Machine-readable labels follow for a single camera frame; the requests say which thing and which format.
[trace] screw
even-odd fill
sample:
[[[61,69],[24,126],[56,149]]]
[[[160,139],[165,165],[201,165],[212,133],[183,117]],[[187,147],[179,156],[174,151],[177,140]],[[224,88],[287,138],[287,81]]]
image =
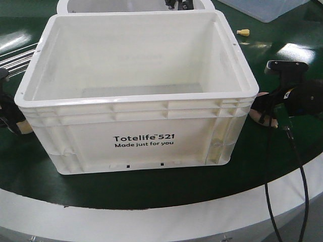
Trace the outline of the screw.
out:
[[[221,242],[229,242],[230,240],[232,240],[233,238],[232,237],[226,237],[226,235],[224,235],[224,239],[221,240]]]
[[[36,236],[33,235],[28,241],[29,242],[37,242],[36,241]]]

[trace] green conveyor belt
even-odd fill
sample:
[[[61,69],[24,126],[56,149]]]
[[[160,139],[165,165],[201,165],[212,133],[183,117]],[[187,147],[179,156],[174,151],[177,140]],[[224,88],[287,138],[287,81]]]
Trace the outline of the green conveyor belt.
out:
[[[323,7],[318,2],[310,1],[266,24],[218,1],[213,3],[234,33],[250,29],[249,37],[236,37],[261,91],[272,91],[278,84],[278,76],[263,73],[270,59],[306,58],[310,66],[306,78],[323,78]],[[56,13],[56,4],[57,0],[1,1],[0,55],[38,42],[48,18]],[[21,78],[22,74],[14,76],[4,89],[14,94]],[[292,124],[299,152],[308,162],[323,151],[322,122],[299,116],[292,118]],[[266,141],[267,129],[248,117],[231,161],[224,166],[63,176],[34,134],[18,137],[0,129],[0,188],[51,203],[91,208],[145,209],[196,203],[263,184]],[[270,180],[296,169],[284,131],[274,130],[272,151]]]

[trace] black clamp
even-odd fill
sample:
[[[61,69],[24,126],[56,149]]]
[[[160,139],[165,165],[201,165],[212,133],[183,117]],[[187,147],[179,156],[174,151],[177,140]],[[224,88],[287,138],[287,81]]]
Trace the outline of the black clamp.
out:
[[[306,81],[304,74],[308,65],[303,62],[270,60],[265,73],[279,75],[280,85],[273,92],[256,97],[251,109],[261,113],[259,123],[265,115],[275,117],[274,106],[283,103],[289,116],[317,115],[323,112],[323,80]]]
[[[165,0],[165,4],[166,6],[168,6],[168,8],[170,10],[175,8],[175,3],[176,1],[178,1],[178,10],[193,10],[194,9],[194,5],[193,5],[193,0]]]
[[[3,91],[3,83],[9,80],[9,71],[0,68],[0,128],[9,128],[13,133],[21,135],[17,123],[26,120],[23,113],[9,93]]]

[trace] small yellow part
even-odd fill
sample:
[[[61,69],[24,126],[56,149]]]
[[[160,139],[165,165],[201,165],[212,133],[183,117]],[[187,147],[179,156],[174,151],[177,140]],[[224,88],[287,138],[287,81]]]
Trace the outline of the small yellow part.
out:
[[[250,30],[249,29],[237,30],[237,34],[240,34],[242,36],[249,36],[250,35]]]

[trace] white plastic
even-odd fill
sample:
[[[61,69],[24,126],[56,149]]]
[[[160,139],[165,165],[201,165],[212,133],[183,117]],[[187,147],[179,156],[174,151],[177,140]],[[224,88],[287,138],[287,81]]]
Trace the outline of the white plastic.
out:
[[[257,92],[219,11],[75,14],[50,18],[15,101],[75,174],[225,164]]]
[[[210,0],[193,0],[194,9],[214,10]],[[164,0],[59,0],[58,14],[169,11]]]
[[[308,2],[309,0],[219,0],[264,23]]]

